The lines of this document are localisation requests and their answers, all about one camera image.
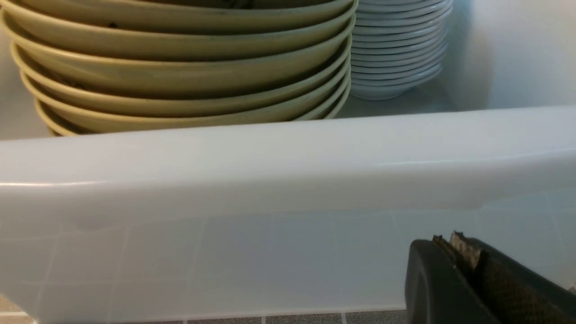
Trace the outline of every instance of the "white wall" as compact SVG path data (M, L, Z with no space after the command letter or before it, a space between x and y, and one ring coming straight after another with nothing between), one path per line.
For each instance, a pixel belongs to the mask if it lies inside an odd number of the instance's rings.
M444 83L460 110L576 104L576 3L459 0Z

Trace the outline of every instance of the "bowl rim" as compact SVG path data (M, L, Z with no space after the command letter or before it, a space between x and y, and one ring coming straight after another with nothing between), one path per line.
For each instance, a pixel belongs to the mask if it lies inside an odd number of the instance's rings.
M174 103L174 102L198 103L198 102L207 102L207 101L217 101L217 100L221 100L221 99L234 100L234 99L246 98L246 97L251 97L251 96L254 96L254 97L262 96L262 95L265 95L265 94L271 93L271 92L283 93L286 90L286 88L291 88L295 85L298 85L298 84L301 84L304 82L308 82L308 81L311 82L311 80L316 78L319 74L321 74L325 70L333 69L333 72L336 71L337 68L340 65L342 65L342 63L344 63L347 59L349 60L351 47L352 47L352 37L349 36L346 39L346 44L343 45L343 47L341 48L340 55L330 65L326 66L324 69L320 70L318 73L315 73L314 75L312 75L312 76L310 76L304 80L300 80L298 82L295 82L295 83L292 83L290 85L286 85L286 86L283 86L280 88L275 88L275 89L268 90L268 91L251 93L248 95L241 95L241 96L235 96L235 97L211 98L211 99L173 99L173 100L171 100L171 99L148 99L148 98L119 96L119 95L113 95L113 94L109 94L109 93L95 92L95 91L75 88L73 86L63 84L61 82L58 82L57 80L54 80L50 77L47 77L43 73L38 72L34 67L27 64L26 61L24 59L22 59L21 54L19 53L20 51L23 51L23 52L25 52L25 51L18 44L16 44L16 42L11 43L10 52L12 54L12 57L13 57L16 65L20 69L22 69L26 73L26 75L28 75L31 79L40 83L41 85L47 86L47 87L54 89L56 91L60 91L60 89L63 88L63 89L65 89L66 93L75 92L77 94L77 96L81 96L83 98L90 96L90 97L98 97L99 99L102 99L102 100L114 100L114 101L121 100L122 102L125 102L125 103L130 102L130 103L134 103L134 104L138 104L138 103L145 104L145 103L150 103L152 101L155 104L168 104L168 103Z
M342 67L340 68L340 70L332 78L330 78L330 80L328 80L325 84L322 84L318 88L316 88L316 89L314 89L308 93L305 93L301 96L298 96L296 98L292 98L290 100L286 100L286 101L283 101L281 103L277 103L277 104L273 104L270 106L257 108L254 110L249 110L249 111L235 112L232 114L224 114L224 115L216 115L216 116L187 117L187 118L178 118L178 117L162 118L162 117L141 117L141 116L116 115L116 114L109 114L106 112L93 111L93 110L89 110L89 109L85 109L85 108L80 108L80 107L76 107L76 106L64 103L64 102L62 102L56 98L51 97L50 95L48 95L46 93L44 93L43 90L38 89L38 87L33 83L36 81L34 81L32 78L28 77L23 71L20 71L20 77L21 77L24 85L26 86L26 88L34 95L35 98L39 99L43 103L48 104L49 106L57 106L56 109L66 111L66 112L69 112L71 114L81 115L81 116L85 116L88 118L94 118L94 119L98 119L98 120L108 120L108 121L126 122L126 123L129 122L129 123L154 124L154 123L162 123L162 122L194 122L194 121L200 122L203 120L205 120L205 121L218 120L222 116L233 117L236 115L243 116L243 115L246 115L247 113L248 114L250 114L250 113L254 114L255 113L254 111L257 111L257 110L271 109L271 107L289 104L288 102L290 102L290 101L296 101L297 102L297 101L302 100L303 97L314 96L316 93L322 93L323 91L327 91L327 90L329 90L335 86L335 84L330 86L331 83L336 83L336 82L342 80L344 78L344 75L346 73L349 73L349 71L350 71L350 57L348 56L346 61L342 64Z
M318 43L316 45L307 47L307 48L302 48L300 50L296 50L296 51L292 51L292 52L286 52L286 53L281 53L281 54L276 54L276 55L269 55L269 56L263 56L263 57L259 57L259 58L249 58L249 59L238 59L238 60L231 60L231 61L208 61L208 62L174 62L174 61L146 61L146 60L135 60L135 59L122 59L122 58L109 58L109 57L105 57L105 56L96 56L96 55L89 55L89 54L83 54L83 53L78 53L78 52L72 52L72 51L66 51L66 50L62 50L60 48L55 48L55 47L51 47L47 44L43 44L41 41L39 40L32 40L29 37L31 37L32 35L30 35L29 33L27 33L23 28L21 27L17 27L18 29L20 29L19 32L14 31L12 28L16 27L16 26L10 26L9 24L12 25L17 25L15 22L10 22L7 20L8 19L12 19L9 18L9 14L7 13L6 10L0 10L0 25L3 26L6 30L6 32L9 34L9 36L22 48L24 48L26 50L26 47L32 47L34 48L34 50L38 51L38 52L42 52L44 54L48 53L49 55L52 56L58 56L60 58L66 57L66 58L71 58L71 59L75 59L77 61L83 61L83 62L90 62L90 63L97 63L97 64L109 64L109 65L122 65L122 66L131 66L131 67L191 67L191 66L201 66L203 68L209 68L211 66L213 67L222 67L222 66L229 66L229 65L233 65L233 66L238 66L238 65L249 65L249 64L253 64L256 62L261 62L261 61L268 61L268 60L275 60L275 59L283 59L283 58L289 58L292 56L296 56L305 52L315 52L318 48L324 47L327 44L331 44L333 42L338 42L338 41L343 41L345 39L345 37L348 37L349 34L351 34L352 29L354 28L354 23L356 21L356 16L353 14L349 19L349 23L348 26L346 26L342 31L340 31L340 33L338 33L337 35L335 35L334 37Z
M348 10L341 13L340 15L328 20L321 22L316 25L297 28L297 29L289 29L286 31L277 31L277 32L268 32L268 33L247 33L247 34L239 34L239 35L198 35L198 34L187 34L187 33L162 33L162 32L147 32L147 31L133 31L129 29L119 29L119 28L107 28L102 26L95 26L90 24L84 24L82 22L70 21L62 18L53 17L47 14L43 14L42 12L35 11L31 8L28 8L24 5L20 5L15 3L14 0L0 0L6 5L6 11L10 15L10 12L17 12L18 14L22 14L23 16L28 16L30 19L44 21L47 24L55 24L60 25L63 28L81 30L84 32L95 32L105 35L113 35L113 36L125 36L125 37L133 37L139 38L142 40L149 39L149 38L164 38L164 39L171 39L171 40L219 40L219 41L238 41L243 42L250 39L260 39L260 38L273 38L273 37L283 37L283 36L290 36L290 35L298 35L299 33L304 32L312 32L315 31L317 28L324 28L332 25L339 24L343 21L349 19L352 14L356 11L356 7L358 6L359 0L352 0L352 5Z
M42 107L42 102L34 98L34 108L36 113L42 119L42 121L48 126L49 129L58 133L62 136L78 136L80 133L76 133L74 130L68 129L66 126L60 125L58 122L54 121L46 112L44 107Z
M341 97L341 95L344 94L346 88L350 85L352 81L352 78L350 76L350 66L347 66L346 70L347 70L346 74L340 80L340 84L337 87L334 86L336 90L334 90L334 92L330 95L330 97L326 98L326 100L323 103L313 108L312 110L304 113L299 117L296 117L294 120L310 120L310 115L312 115L313 117L315 114L318 114L318 111L323 112L324 109L330 108L331 105L339 102L338 99Z
M424 82L428 82L430 80L432 80L433 78L436 78L440 73L442 73L442 70L444 68L441 66L440 69L436 72L434 72L433 74L427 76L427 77L423 77L421 79L415 80L415 81L410 81L410 82L406 82L406 83L401 83L401 84L394 84L394 85L382 85L382 86L374 86L374 85L362 85L362 84L354 84L352 83L352 88L354 90L354 88L356 88L356 90L360 90L360 91L399 91L402 89L410 89L414 86L420 85Z
M209 8L209 7L198 7L198 6L182 6L176 5L174 3L158 3L158 2L148 2L148 1L135 1L135 0L107 0L107 2L117 3L125 6L139 6L144 7L149 10L158 9L170 9L179 12L190 12L202 15L211 16L291 16L302 11L323 11L328 9L339 8L343 3L352 2L353 0L332 0L318 5L305 6L305 7L294 7L294 8L284 8L284 9L220 9L220 8ZM0 0L0 5L5 2L10 2L10 0Z
M399 84L405 84L405 83L424 79L428 76L433 75L434 73L438 72L439 70L442 70L442 60L439 60L439 62L435 62L432 66L428 67L428 69L425 69L424 71L420 71L420 72L413 74L411 76L401 77L401 78L397 78L397 79L389 79L389 80L365 80L365 79L353 78L352 84L369 85L369 86L399 85ZM396 81L398 83L388 84L388 85L385 84L386 82L396 82Z

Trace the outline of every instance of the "white plate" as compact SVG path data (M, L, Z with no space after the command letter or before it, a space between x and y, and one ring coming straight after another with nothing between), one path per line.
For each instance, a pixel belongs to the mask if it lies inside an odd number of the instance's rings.
M453 0L443 1L439 4L444 4L444 6L440 6L438 10L433 11L429 14L425 14L423 16L414 17L414 18L406 18L406 19L361 19L356 16L356 25L357 26L367 26L367 27L394 27L394 26L409 26L409 25L416 25L421 24L423 22L432 20L437 18L438 16L442 15L446 11L448 11L452 7Z
M434 31L441 29L443 26L444 26L444 24L442 24L442 22L439 22L435 25L432 25L430 27L426 27L424 29L420 29L417 31L408 32L408 33L393 34L393 35L356 35L354 33L352 33L352 34L353 34L355 42L356 41L365 42L365 43L394 42L397 40L413 39L416 37L427 35L427 34L430 34Z
M365 13L390 13L390 12L407 12L410 10L421 9L424 7L428 7L434 5L438 2L442 2L443 0L425 0L415 3L410 3L406 5L381 5L381 4L374 4L370 3L368 0L361 0L360 4L358 5L358 12L365 12Z
M432 65L432 67L424 70L420 73L413 74L411 76L398 78L398 79L391 79L391 80L364 80L364 79L354 79L352 78L352 84L359 84L359 85L370 85L370 86L391 86L391 85L398 85L404 84L408 82L413 82L416 80L423 79L427 76L430 76L437 71L442 69L442 63L436 63Z
M418 73L424 72L428 69L431 69L436 64L439 64L444 59L445 55L440 55L439 57L433 59L431 62L428 62L422 66L419 66L415 69L397 72L397 73L357 73L352 72L352 78L356 80L394 80L394 79L401 79L407 78L409 76L414 76Z
M425 42L434 36L439 35L444 29L438 28L432 33L428 33L424 36L404 39L404 40L393 40L391 42L361 42L354 38L354 47L356 48L390 48L390 47L400 47L400 46L409 46L413 44L419 44Z
M390 54L406 53L420 50L421 48L429 47L433 44L436 44L436 42L445 37L446 34L447 33L444 32L418 44L409 46L391 47L391 48L361 48L354 46L353 43L352 49L350 51L352 52L352 54L362 54L362 55L390 55Z
M436 47L440 44L446 42L446 33L442 36L434 39L433 42L429 43L426 47L420 48L415 51L403 52L399 54L356 54L352 53L352 59L355 61L368 61L368 62L387 62L387 61L398 61L401 59L414 58L417 56L424 55L428 52L434 51Z
M386 100L400 96L402 93L418 86L424 82L428 82L440 74L442 69L436 73L427 76L423 79L391 86L369 86L352 84L350 94L354 97L366 100Z
M419 29L423 29L439 22L443 22L444 19L450 15L452 12L452 7L448 7L440 16L423 22L421 24L410 25L410 26L401 26L401 27L367 27L367 26L358 26L356 25L352 30L352 34L354 35L385 35L385 34L400 34L400 33L407 33L417 31Z
M374 5L409 5L411 3L417 3L422 0L362 0L365 3L371 3Z
M399 66L390 66L390 67L363 67L363 66L354 66L352 65L352 72L353 73L361 73L361 74L393 74L393 73L398 73L398 72L404 72L404 71L410 71L410 70L414 70L416 68L419 68L423 65L426 65L432 61L434 61L435 59L444 56L446 54L446 50L448 49L448 46L445 45L443 47L441 47L439 50L434 51L433 55L422 60L422 61L418 61L416 63L410 63L410 64L405 64L405 65L399 65Z
M412 63L418 63L418 62L421 62L425 59L429 59L430 57L437 55L439 51L446 51L447 47L448 47L447 44L441 44L437 48L431 50L430 52L428 52L424 55L416 56L414 58L400 59L398 61L370 62L370 61L351 60L350 63L352 66L361 66L361 67L370 67L370 68L372 68L372 67L402 66L402 65L412 64Z
M392 19L405 19L405 18L413 18L423 16L425 14L435 12L440 10L446 6L447 1L441 0L441 2L435 3L431 6L410 10L406 12L398 12L398 13L365 13L365 12L356 12L356 18L359 19L378 19L378 20L392 20Z

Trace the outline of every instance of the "dish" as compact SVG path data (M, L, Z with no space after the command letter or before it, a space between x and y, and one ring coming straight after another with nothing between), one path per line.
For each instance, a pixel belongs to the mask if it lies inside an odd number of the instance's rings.
M439 57L435 58L431 62L422 64L414 69L400 71L395 73L358 73L352 72L352 78L356 80L397 80L400 78L406 78L409 76L416 75L418 73L424 72L428 69L431 69L437 64L440 64L444 59L444 55L440 55Z
M328 113L328 115L326 115L324 117L324 119L333 119L338 115L338 113L342 110L342 108L346 104L346 100L348 99L348 97L350 95L350 88L351 87L352 87L352 83L349 83L346 86L346 90L344 90L344 93L342 94L342 96L338 100L338 104L336 105L336 107L334 107L334 109L332 109L332 111L330 111Z
M442 69L442 64L436 62L435 65L428 68L427 70L421 71L419 73L413 74L411 76L403 77L403 78L396 78L396 79L384 79L384 80L365 80L360 78L353 78L352 84L359 84L359 85L370 85L370 86L391 86L391 85L398 85L398 84L405 84L408 82L416 81L423 79L427 76L430 76L437 71Z
M362 0L358 5L359 12L365 13L391 13L391 12L407 12L410 10L421 9L431 5L435 5L443 0L424 0L414 3L407 3L403 5L386 5L378 0Z
M352 34L354 35L355 42L392 42L395 40L413 39L415 37L420 37L428 33L437 31L442 26L443 24L441 24L441 22L438 22L432 26L419 29L417 31L400 33L400 34L390 34L390 35L356 35L354 33Z
M345 30L318 45L263 58L220 62L135 61L80 54L35 42L10 19L2 22L34 61L96 91L155 99L205 99L268 91L310 77L351 37L354 16Z
M336 91L334 91L334 93L330 95L330 97L325 102L320 104L318 107L310 110L309 112L303 114L302 116L296 118L295 120L322 119L323 117L328 115L328 113L331 110L335 109L335 105L337 105L339 102L338 100L342 98L342 94L344 94L346 88L350 86L350 81L351 81L350 67L348 67L348 71L344 76L344 78L342 78L342 81L340 82L340 85L338 86Z
M50 97L42 91L37 83L28 78L23 72L21 72L21 77L24 85L32 92L34 97L48 105L65 120L96 133L108 133L293 120L325 102L333 93L337 84L349 73L350 69L346 66L321 87L283 103L235 114L195 118L135 117L86 110Z
M370 27L395 27L395 26L409 26L409 25L416 25L422 24L424 22L430 21L435 19L446 11L451 10L453 0L443 0L437 5L437 10L432 11L431 13L424 14L422 16L414 17L414 18L377 18L377 19L363 19L356 17L356 24L359 26L370 26Z
M222 61L301 50L336 36L349 23L358 4L355 0L348 11L332 20L289 31L184 35L86 25L46 16L17 2L4 2L3 16L9 17L3 19L13 20L44 44L90 55L153 61Z
M440 71L437 71L436 73L428 77L413 82L408 82L405 84L398 84L391 86L369 86L369 85L352 84L350 94L357 98L365 100L391 99L400 96L402 93L412 89L415 86L418 86L422 83L432 80L437 75L439 75L441 71L442 69L440 69Z
M429 27L431 25L438 24L442 22L450 13L452 12L452 7L446 8L439 16L434 19L428 20L421 24L410 25L410 26L400 26L400 27L366 27L366 26L356 26L353 30L355 35L382 35L382 34L397 34L397 33L407 33L417 31Z
M413 51L401 52L398 54L352 54L352 59L355 61L386 62L386 61L398 61L398 60L418 57L421 55L425 55L426 53L430 53L435 48L437 48L439 45L445 43L446 34L447 34L447 32L445 32L440 37L436 37L432 42L426 42L426 46L418 48L418 49L413 50ZM395 49L383 48L381 50L372 49L371 51L378 51L378 52L390 51L390 52L393 52L394 50Z
M418 36L415 38L404 39L404 40L393 40L393 41L383 41L383 42L362 42L357 40L356 36L354 37L354 47L355 48L390 48L390 47L401 47L401 46L409 46L414 44L419 44L429 40L437 35L439 35L443 31L443 28L437 28L436 30L432 31L431 33L425 34L423 36Z
M7 0L0 0L0 5L5 2ZM137 31L217 35L286 31L312 26L342 14L352 2L316 1L312 6L253 10L139 0L24 0L23 4L55 17L102 27L113 25Z
M358 19L372 19L372 20L395 20L395 19L406 19L406 18L413 18L413 17L420 17L428 13L435 12L437 10L442 9L447 4L447 1L441 0L441 2L435 3L428 7L409 10L404 12L397 12L397 13L365 13L365 12L358 12L356 13L356 18Z
M42 90L73 106L119 115L195 117L231 114L262 108L308 93L326 83L342 68L343 64L350 65L349 50L351 46L352 39L348 38L346 45L340 48L336 57L328 65L323 66L316 74L299 82L245 96L199 100L141 99L93 92L89 88L82 89L84 88L82 85L74 84L55 73L46 71L38 63L27 57L23 50L14 43L11 46L11 52L19 68L36 81Z
M442 48L440 48L439 50L435 50L434 52L430 53L429 55L423 55L423 56L428 56L428 57L426 59L423 59L421 61L417 61L415 63L398 65L398 66L388 66L388 67L363 67L363 66L352 65L351 70L353 73L376 74L376 75L378 75L378 74L393 74L393 73L399 73L399 72L414 70L414 69L417 69L423 65L426 65L426 64L434 61L435 59L438 59L439 57L444 57L444 55L446 55L447 48L448 48L448 45L445 45Z
M352 59L350 64L352 66L360 66L360 67L395 67L395 66L403 66L413 63L418 63L425 59L428 59L434 55L437 55L439 51L446 51L448 49L448 45L444 42L440 42L439 45L431 49L430 51L423 51L424 54L416 57L406 58L406 59L398 59L396 61L359 61Z
M446 37L446 33L438 34L429 40L425 40L418 44L407 45L407 46L397 46L397 47L387 47L387 48L361 48L357 47L358 43L354 43L352 46L352 54L362 54L362 55L391 55L391 54L401 54L406 52L412 52L420 50L422 48L429 47L436 44L440 39Z
M80 134L85 134L83 130L75 127L71 123L67 122L56 113L51 111L46 107L40 100L34 100L34 107L36 113L42 119L42 121L48 126L49 131L52 135L56 136L76 136Z

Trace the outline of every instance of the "white bowl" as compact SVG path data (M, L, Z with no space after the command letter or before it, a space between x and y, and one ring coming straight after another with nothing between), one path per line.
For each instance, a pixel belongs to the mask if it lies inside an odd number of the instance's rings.
M430 55L428 58L426 58L422 61L418 61L416 63L409 63L409 64L405 64L405 65L389 66L389 67L363 67L363 66L352 65L352 72L353 73L361 73L364 75L366 75L366 74L382 75L382 74L393 74L393 73L399 73L399 72L414 70L414 69L417 69L423 65L429 64L430 62L438 59L441 56L444 56L446 54L447 48L448 48L448 46L445 45L442 48L440 48L439 50L434 51L433 55Z
M439 16L434 19L428 20L421 24L410 25L410 26L399 26L399 27L367 27L367 26L359 26L356 25L352 34L354 35L383 35L383 34L398 34L398 33L407 33L417 31L419 29L423 29L426 27L430 27L432 25L438 24L439 22L443 22L444 19L450 15L452 12L452 6L446 8Z
M400 96L402 93L418 86L424 82L430 81L440 74L442 69L423 79L391 86L369 86L352 84L350 94L354 97L366 100L386 100Z
M376 5L409 5L411 3L417 3L422 0L362 0L362 2L372 3Z
M430 76L436 73L438 70L442 69L442 63L437 62L432 67L420 72L413 74L411 76L397 78L397 79L388 79L388 80L364 80L359 78L352 78L352 84L359 84L359 85L370 85L370 86L391 86L397 84L404 84L416 80L423 79L427 76Z
M439 29L441 29L443 27L443 23L439 22L437 24L434 24L432 26L423 28L423 29L419 29L417 31L413 31L413 32L407 32L407 33L400 33L400 34L390 34L390 35L356 35L354 33L352 33L354 35L354 41L355 42L393 42L396 40L405 40L405 39L413 39L416 37L420 37L423 35L427 35L429 33L432 33L434 31L437 31Z
M394 27L394 26L409 26L421 24L426 21L430 21L442 15L444 12L448 11L452 7L453 0L444 0L438 5L443 4L443 6L438 6L436 11L431 13L414 17L414 18L377 18L377 19L362 19L356 17L356 25L358 26L368 26L368 27Z
M433 59L432 61L430 61L428 63L425 63L421 66L418 66L414 69L407 70L407 71L401 71L401 72L396 72L396 73L358 73L358 72L353 72L352 78L355 80L373 80L373 81L396 80L396 79L400 79L400 78L406 78L406 77L414 76L416 74L422 73L428 69L433 68L435 65L442 62L442 60L444 59L444 56L445 56L445 54L442 54L439 57Z
M396 54L357 54L357 53L353 52L352 53L352 59L355 61L368 61L368 62L398 61L398 60L402 60L402 59L414 58L417 56L424 55L430 51L434 51L435 48L437 48L440 44L445 43L445 42L446 42L446 33L444 33L440 37L434 39L433 42L427 42L425 47L419 48L419 49L414 50L414 51L402 52L402 53L396 53ZM390 50L390 52L392 52L394 49L382 48L382 49L378 50L378 49L372 48L370 50L372 50L372 51L376 50L376 51L380 51L380 52L386 52L386 51Z
M446 5L447 1L442 0L442 2L435 3L428 7L410 10L406 12L397 13L365 13L356 12L356 18L360 19L377 19L377 20L393 20L393 19L405 19L423 16L428 13L435 12Z
M414 3L408 3L405 5L384 5L381 2L375 2L377 0L362 0L358 5L358 12L365 13L390 13L390 12L409 12L411 10L417 10L436 3L442 2L443 0L425 0Z
M437 35L440 35L440 33L443 31L443 28L435 28L434 31L432 31L431 33L425 34L423 36L420 37L415 37L415 38L410 38L410 39L404 39L404 40L393 40L393 41L389 41L389 42L362 42L359 40L356 40L356 36L354 37L354 47L355 48L390 48L390 47L401 47L401 46L409 46L409 45L414 45L414 44L419 44L422 42L425 42Z
M351 60L350 63L352 66L369 67L369 68L404 66L407 64L418 63L418 62L424 61L426 59L429 59L430 57L437 55L438 52L440 52L440 51L446 51L447 48L448 48L448 44L442 43L438 47L434 48L433 50L426 52L423 55L416 56L413 58L399 59L398 61L381 61L381 62Z
M361 54L361 55L390 55L390 54L399 54L399 53L406 53L411 51L420 50L422 48L429 47L433 44L436 44L437 41L445 37L446 33L439 34L432 37L429 40L425 40L418 44L408 45L408 46L398 46L398 47L389 47L389 48L361 48L356 47L352 44L351 52L352 54Z

